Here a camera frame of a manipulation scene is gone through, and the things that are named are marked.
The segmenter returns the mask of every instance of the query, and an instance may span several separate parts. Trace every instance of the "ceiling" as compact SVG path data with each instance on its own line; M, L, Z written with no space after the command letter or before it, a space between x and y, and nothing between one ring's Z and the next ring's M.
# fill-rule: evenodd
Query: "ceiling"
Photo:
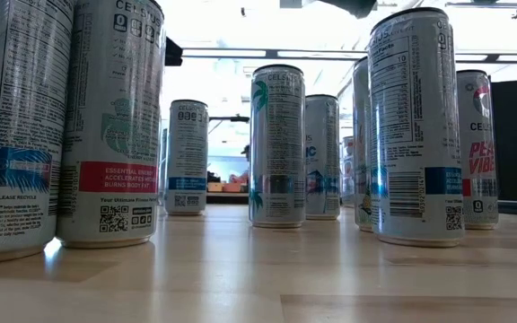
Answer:
M168 67L163 79L163 107L169 107L176 99L202 100L208 104L211 116L250 115L250 77L259 66L296 65L304 71L307 94L337 95L346 85L354 63L236 58L241 52L235 49L364 51L369 31L376 22L416 5L440 7L449 14L457 52L517 53L517 19L512 19L515 9L445 6L449 1L468 3L469 0L378 0L376 10L360 20L321 1L306 1L310 3L295 9L281 8L281 1L290 0L157 1L165 13L167 35L180 46L224 49L213 58L186 57L181 67ZM517 0L500 1L506 2L517 3ZM493 81L517 80L517 65L458 65L459 70L464 68L486 70ZM352 118L348 104L341 111L345 134L350 132ZM248 141L249 125L242 123L223 122L209 136L210 149L216 154L238 154Z

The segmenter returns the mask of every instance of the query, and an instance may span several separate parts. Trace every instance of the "light wood surface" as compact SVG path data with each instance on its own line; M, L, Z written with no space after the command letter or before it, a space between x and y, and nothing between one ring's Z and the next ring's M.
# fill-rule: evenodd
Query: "light wood surface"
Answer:
M163 217L143 245L0 263L0 322L517 322L517 215L453 249L377 241L352 209L298 230L246 205Z

